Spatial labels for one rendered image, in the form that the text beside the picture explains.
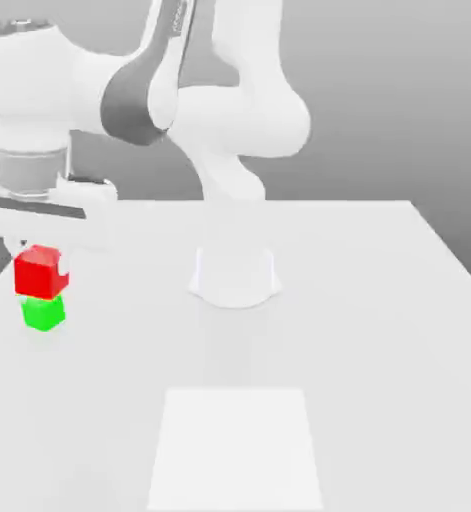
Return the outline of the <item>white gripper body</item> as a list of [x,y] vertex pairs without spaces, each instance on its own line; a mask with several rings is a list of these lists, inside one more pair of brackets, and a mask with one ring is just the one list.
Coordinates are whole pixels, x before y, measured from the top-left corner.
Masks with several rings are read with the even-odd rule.
[[0,237],[60,249],[111,245],[114,203],[103,198],[53,193],[45,201],[0,196]]

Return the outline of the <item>small green cube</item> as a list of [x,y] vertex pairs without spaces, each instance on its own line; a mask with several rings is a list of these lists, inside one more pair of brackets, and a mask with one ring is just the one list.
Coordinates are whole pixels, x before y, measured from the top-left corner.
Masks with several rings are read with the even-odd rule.
[[21,302],[21,309],[25,324],[42,332],[50,331],[66,318],[61,295],[50,300],[26,297]]

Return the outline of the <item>small red cube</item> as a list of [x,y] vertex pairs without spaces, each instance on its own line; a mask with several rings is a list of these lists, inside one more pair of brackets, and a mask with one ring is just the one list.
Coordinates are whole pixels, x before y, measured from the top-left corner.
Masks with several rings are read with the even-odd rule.
[[14,259],[15,292],[52,300],[69,285],[69,274],[59,274],[58,249],[32,245]]

